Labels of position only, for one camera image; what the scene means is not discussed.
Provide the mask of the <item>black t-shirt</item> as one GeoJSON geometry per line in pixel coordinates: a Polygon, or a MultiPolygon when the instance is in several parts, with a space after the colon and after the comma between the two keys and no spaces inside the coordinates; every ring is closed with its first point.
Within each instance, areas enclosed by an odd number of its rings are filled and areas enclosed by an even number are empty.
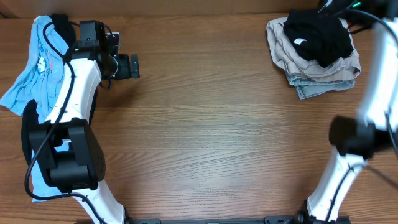
{"type": "Polygon", "coordinates": [[[302,58],[316,60],[321,67],[347,58],[353,52],[347,28],[337,17],[328,19],[317,10],[291,10],[283,31],[302,58]]]}

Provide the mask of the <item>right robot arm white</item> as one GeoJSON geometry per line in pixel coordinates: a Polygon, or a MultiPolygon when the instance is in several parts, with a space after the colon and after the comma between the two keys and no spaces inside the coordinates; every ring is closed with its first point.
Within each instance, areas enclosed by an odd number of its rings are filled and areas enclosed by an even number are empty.
{"type": "Polygon", "coordinates": [[[374,23],[375,51],[364,98],[355,119],[337,116],[329,131],[331,156],[315,191],[289,223],[349,223],[341,204],[372,156],[397,149],[397,1],[379,18],[358,9],[359,1],[320,1],[320,14],[354,14],[374,23]]]}

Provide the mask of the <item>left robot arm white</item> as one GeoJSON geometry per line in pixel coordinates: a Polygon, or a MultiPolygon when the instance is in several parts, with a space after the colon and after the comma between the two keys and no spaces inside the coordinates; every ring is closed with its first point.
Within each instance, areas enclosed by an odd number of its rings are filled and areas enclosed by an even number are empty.
{"type": "Polygon", "coordinates": [[[55,106],[28,135],[34,157],[25,175],[27,194],[40,201],[72,197],[93,223],[133,222],[104,179],[104,152],[90,128],[102,79],[133,77],[120,42],[119,32],[81,32],[63,55],[65,79],[55,106]]]}

